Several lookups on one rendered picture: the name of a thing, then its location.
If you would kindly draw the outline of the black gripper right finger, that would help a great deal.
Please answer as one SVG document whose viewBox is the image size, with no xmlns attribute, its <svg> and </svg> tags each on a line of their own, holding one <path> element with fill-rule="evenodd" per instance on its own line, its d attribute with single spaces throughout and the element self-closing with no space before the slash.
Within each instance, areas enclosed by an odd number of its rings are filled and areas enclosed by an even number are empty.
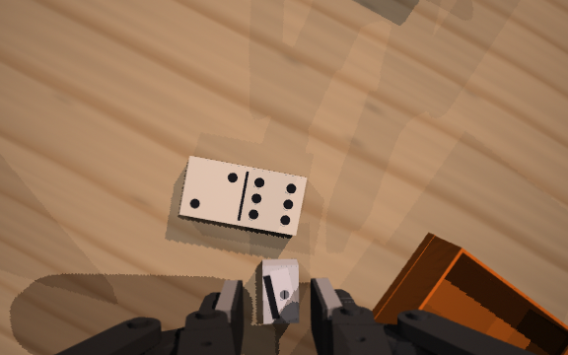
<svg viewBox="0 0 568 355">
<path fill-rule="evenodd" d="M 318 355 L 537 355 L 423 310 L 375 322 L 328 278 L 311 278 L 311 328 Z"/>
</svg>

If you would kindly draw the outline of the white domino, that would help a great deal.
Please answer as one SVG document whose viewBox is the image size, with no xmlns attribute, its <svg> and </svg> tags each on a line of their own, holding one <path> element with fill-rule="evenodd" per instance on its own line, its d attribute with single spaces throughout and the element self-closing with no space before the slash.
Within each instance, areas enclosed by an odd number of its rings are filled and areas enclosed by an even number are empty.
<svg viewBox="0 0 568 355">
<path fill-rule="evenodd" d="M 189 156 L 179 215 L 296 236 L 306 182 Z"/>
</svg>

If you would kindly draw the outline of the orange rack of three bins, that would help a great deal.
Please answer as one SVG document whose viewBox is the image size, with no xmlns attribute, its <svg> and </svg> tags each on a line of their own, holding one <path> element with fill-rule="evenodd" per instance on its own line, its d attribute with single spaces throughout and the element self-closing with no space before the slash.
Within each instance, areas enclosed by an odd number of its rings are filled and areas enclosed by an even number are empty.
<svg viewBox="0 0 568 355">
<path fill-rule="evenodd" d="M 399 313 L 414 309 L 537 355 L 568 355 L 565 323 L 468 251 L 435 235 L 424 238 L 372 312 L 376 322 L 397 324 Z"/>
</svg>

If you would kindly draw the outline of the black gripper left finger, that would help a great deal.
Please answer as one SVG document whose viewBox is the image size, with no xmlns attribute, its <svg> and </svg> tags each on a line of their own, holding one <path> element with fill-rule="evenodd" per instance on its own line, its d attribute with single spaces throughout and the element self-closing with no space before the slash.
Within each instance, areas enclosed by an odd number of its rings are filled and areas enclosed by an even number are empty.
<svg viewBox="0 0 568 355">
<path fill-rule="evenodd" d="M 184 327 L 165 331 L 158 319 L 129 319 L 54 355 L 241 355 L 243 280 L 225 280 L 199 310 Z"/>
</svg>

